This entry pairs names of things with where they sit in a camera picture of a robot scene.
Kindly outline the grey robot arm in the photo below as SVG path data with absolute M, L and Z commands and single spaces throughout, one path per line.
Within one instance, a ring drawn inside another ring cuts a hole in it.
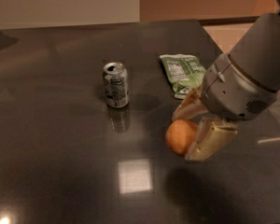
M 219 55 L 202 84 L 175 110 L 172 120 L 213 115 L 200 121 L 185 159 L 204 161 L 214 155 L 238 134 L 238 123 L 255 119 L 276 101 L 279 90 L 280 9 L 261 15 L 230 52 Z

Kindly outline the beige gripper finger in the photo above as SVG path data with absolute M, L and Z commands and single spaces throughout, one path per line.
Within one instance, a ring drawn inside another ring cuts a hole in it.
M 172 121 L 178 119 L 192 119 L 208 111 L 202 101 L 202 87 L 189 90 L 182 103 L 172 115 Z
M 238 125 L 235 121 L 203 117 L 185 160 L 205 161 L 232 141 L 237 134 Z

